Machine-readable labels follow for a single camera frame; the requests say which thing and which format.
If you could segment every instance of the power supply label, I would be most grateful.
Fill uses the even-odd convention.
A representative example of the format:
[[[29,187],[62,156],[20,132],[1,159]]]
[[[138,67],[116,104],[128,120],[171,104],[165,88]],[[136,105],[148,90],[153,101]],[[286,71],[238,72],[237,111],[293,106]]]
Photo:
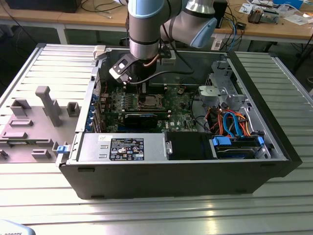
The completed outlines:
[[[144,159],[143,138],[111,140],[111,161],[142,161]]]

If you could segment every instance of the wooden table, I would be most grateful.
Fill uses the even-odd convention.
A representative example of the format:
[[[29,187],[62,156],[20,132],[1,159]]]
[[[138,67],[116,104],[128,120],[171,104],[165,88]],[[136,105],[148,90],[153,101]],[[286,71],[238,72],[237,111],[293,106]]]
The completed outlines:
[[[95,0],[95,4],[108,2],[111,2],[111,0]],[[278,24],[248,23],[247,14],[238,13],[240,5],[245,2],[245,0],[229,0],[229,2],[234,16],[238,18],[238,21],[246,24],[243,39],[270,42],[306,43],[313,33],[312,24],[299,26],[281,18]],[[97,13],[87,12],[81,7],[77,9],[76,13],[62,13],[33,10],[12,10],[5,2],[3,2],[3,5],[21,25],[55,28],[62,44],[67,44],[65,29],[126,31],[125,18],[127,15],[127,8],[125,6],[114,9],[110,14],[107,14],[107,16],[112,17],[109,19]],[[117,3],[101,6],[99,8],[104,10],[114,6],[118,6]],[[86,9],[94,10],[92,0],[88,1],[84,7]],[[312,11],[313,7],[305,6],[301,10]],[[0,24],[16,25],[16,23],[8,16],[1,6]],[[212,37],[215,38],[212,48],[217,49],[219,42],[224,38],[228,38],[231,33],[231,27],[228,25],[227,21],[224,20],[222,27],[216,29],[212,35]]]

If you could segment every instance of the blue cable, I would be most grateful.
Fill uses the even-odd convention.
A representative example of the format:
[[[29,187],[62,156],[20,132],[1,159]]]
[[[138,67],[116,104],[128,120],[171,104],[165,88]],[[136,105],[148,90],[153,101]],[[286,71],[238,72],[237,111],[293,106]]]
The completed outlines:
[[[231,24],[233,25],[233,30],[234,30],[234,38],[233,38],[233,41],[231,42],[230,48],[229,48],[229,50],[228,50],[228,51],[230,51],[230,50],[233,48],[233,46],[234,46],[234,42],[235,42],[237,30],[236,30],[236,27],[235,27],[234,22],[231,21],[230,19],[227,19],[227,20],[231,22]]]
[[[224,115],[224,117],[223,117],[223,126],[224,126],[225,131],[226,131],[228,134],[230,134],[230,135],[232,136],[232,138],[235,138],[235,135],[234,135],[233,133],[231,133],[231,132],[228,130],[228,128],[227,128],[226,119],[227,119],[227,116],[228,116],[228,115],[232,115],[233,118],[234,118],[235,129],[236,129],[237,135],[240,136],[240,137],[243,137],[243,133],[241,132],[241,130],[240,130],[240,128],[239,128],[239,124],[238,124],[238,120],[237,120],[236,115],[233,114],[233,113],[230,113],[230,112],[226,113],[226,114]]]

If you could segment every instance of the computer case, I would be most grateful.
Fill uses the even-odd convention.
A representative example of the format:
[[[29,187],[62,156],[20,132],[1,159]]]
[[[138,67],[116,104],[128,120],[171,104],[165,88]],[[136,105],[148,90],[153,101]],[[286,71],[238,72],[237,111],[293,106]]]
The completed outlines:
[[[215,10],[215,18],[217,19],[217,24],[215,28],[220,28],[223,22],[223,17],[227,8],[226,0],[215,0],[213,3]]]
[[[82,0],[6,0],[11,9],[75,13]]]

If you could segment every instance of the blue clip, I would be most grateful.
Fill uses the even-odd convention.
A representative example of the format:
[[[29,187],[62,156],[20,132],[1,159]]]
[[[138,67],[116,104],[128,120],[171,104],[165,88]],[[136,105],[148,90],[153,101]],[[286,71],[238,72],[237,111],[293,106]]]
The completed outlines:
[[[263,140],[263,138],[261,136],[258,137],[258,141],[259,141],[261,146],[264,145],[264,140]]]
[[[213,145],[231,145],[231,141],[229,137],[222,137],[222,136],[218,136],[218,137],[214,137],[213,139]]]
[[[92,96],[91,96],[91,100],[94,102],[94,101],[96,101],[96,100],[98,100],[98,96],[96,95],[96,94],[92,94]]]
[[[89,110],[89,112],[88,112],[88,117],[90,117],[90,118],[93,117],[93,113],[92,113],[92,111],[90,111],[90,110]]]
[[[69,152],[70,152],[70,145],[60,145],[57,148],[57,154],[69,153]]]
[[[87,130],[87,131],[91,131],[91,126],[89,126],[89,125],[85,125],[85,130]]]
[[[90,124],[90,123],[92,123],[92,120],[91,120],[91,118],[87,118],[87,121],[86,121],[86,123],[88,123],[88,124]]]

